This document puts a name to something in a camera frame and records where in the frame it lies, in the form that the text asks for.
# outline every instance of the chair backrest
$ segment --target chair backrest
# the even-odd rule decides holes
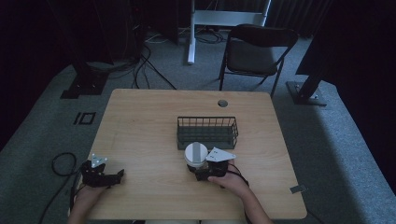
[[[271,28],[252,24],[239,24],[228,35],[228,42],[233,38],[241,39],[249,44],[263,47],[292,48],[298,40],[298,35],[291,29]]]

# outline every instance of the metal bracket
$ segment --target metal bracket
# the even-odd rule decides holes
[[[308,188],[305,185],[298,185],[290,188],[291,193],[304,192],[306,190],[308,190]]]
[[[213,147],[209,155],[206,156],[207,161],[228,161],[235,158],[236,156],[233,153],[226,152],[216,147]]]
[[[91,164],[92,164],[92,168],[95,168],[97,166],[100,166],[102,164],[104,164],[107,161],[107,158],[105,157],[98,157],[96,156],[94,153],[92,153],[91,156]]]
[[[289,92],[293,101],[297,105],[320,105],[326,106],[326,102],[323,100],[323,97],[319,90],[316,90],[314,94],[308,99],[302,99],[299,96],[300,88],[303,86],[303,82],[295,82],[288,81],[286,85],[288,86]]]

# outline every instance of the chair seat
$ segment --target chair seat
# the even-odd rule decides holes
[[[276,60],[271,49],[259,48],[239,40],[230,42],[227,67],[233,72],[249,72],[263,76],[271,76],[277,72]]]

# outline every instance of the black stand base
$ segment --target black stand base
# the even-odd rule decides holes
[[[80,95],[100,95],[106,85],[108,73],[94,73],[94,79],[89,84],[81,84],[81,77],[76,76],[69,90],[64,91],[61,99],[77,99]]]
[[[326,106],[326,102],[324,102],[323,97],[320,93],[319,90],[316,90],[314,94],[312,94],[311,97],[308,99],[300,97],[299,91],[301,87],[303,86],[303,82],[294,82],[294,81],[289,81],[286,82],[286,85],[288,86],[289,92],[291,94],[291,97],[293,98],[293,101],[297,105],[320,105],[320,106]]]

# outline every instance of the dark background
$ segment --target dark background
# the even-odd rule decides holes
[[[190,1],[150,0],[144,1],[146,5],[137,0],[58,2],[64,4],[62,15],[76,41],[74,47],[82,58],[92,62],[138,58],[142,45],[139,36],[144,34],[144,29],[140,29],[144,26],[150,25],[177,42],[177,27],[190,25]],[[396,94],[392,91],[395,4],[386,0],[274,2],[276,8],[268,15],[271,26],[293,28],[302,36],[315,35],[298,74],[320,76],[337,87],[395,191]],[[62,32],[64,24],[55,20],[54,15],[60,12],[54,11],[48,1],[5,0],[1,1],[0,10],[0,148],[3,148],[51,79],[73,62],[73,55],[67,50],[70,43]],[[319,12],[326,17],[312,17]],[[308,27],[308,32],[301,25],[312,26],[312,21],[322,19],[321,26],[315,22],[316,27]]]

